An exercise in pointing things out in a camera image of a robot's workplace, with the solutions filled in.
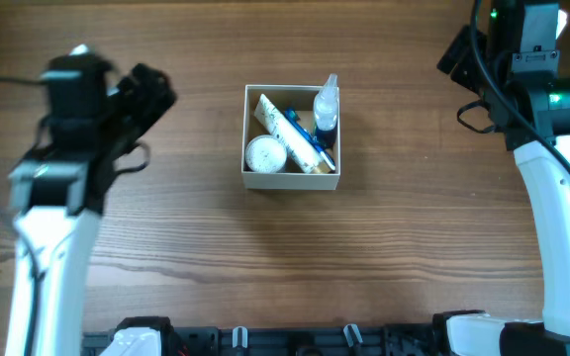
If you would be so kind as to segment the clear spray bottle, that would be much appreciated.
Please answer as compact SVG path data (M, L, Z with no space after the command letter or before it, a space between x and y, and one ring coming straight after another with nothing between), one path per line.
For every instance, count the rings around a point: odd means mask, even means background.
M314 136L325 148L332 148L337 136L338 123L337 75L332 73L314 100Z

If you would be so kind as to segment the blue white toothbrush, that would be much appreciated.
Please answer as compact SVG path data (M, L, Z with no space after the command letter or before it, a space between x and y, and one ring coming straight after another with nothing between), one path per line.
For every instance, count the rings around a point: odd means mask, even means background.
M284 116L286 119L294 126L294 128L299 132L299 134L314 148L314 150L323 159L325 164L329 167L330 173L335 172L335 163L331 155L318 143L318 141L311 136L311 134L304 129L300 124L300 117L297 115L296 111L289 107L285 110Z

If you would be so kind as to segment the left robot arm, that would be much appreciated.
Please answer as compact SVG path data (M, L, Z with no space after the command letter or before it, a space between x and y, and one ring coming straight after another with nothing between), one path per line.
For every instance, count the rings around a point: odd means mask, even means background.
M9 175L15 279L5 352L77 355L91 252L121 157L145 148L142 136L175 104L162 71L139 63L109 86L113 64L93 53L52 59L40 82L48 112Z

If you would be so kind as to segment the white leaf-print tube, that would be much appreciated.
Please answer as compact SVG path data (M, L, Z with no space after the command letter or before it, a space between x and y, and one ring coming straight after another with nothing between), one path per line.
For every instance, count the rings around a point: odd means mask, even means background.
M259 97L254 116L272 136L285 146L291 159L304 173L328 174L333 172L324 157L264 94Z

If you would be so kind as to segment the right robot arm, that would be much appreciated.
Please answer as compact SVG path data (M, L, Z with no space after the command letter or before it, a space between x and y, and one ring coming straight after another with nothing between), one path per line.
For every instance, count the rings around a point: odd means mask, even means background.
M495 1L489 29L464 26L438 69L476 95L531 203L543 273L538 320L450 311L432 321L443 355L570 355L570 77L558 73L568 16L556 1Z

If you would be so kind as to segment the cotton swab tub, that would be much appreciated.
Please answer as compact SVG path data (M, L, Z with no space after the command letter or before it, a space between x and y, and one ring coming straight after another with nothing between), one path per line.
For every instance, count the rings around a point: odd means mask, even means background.
M244 155L248 169L263 174L283 172L287 158L285 146L269 134L259 135L251 140Z

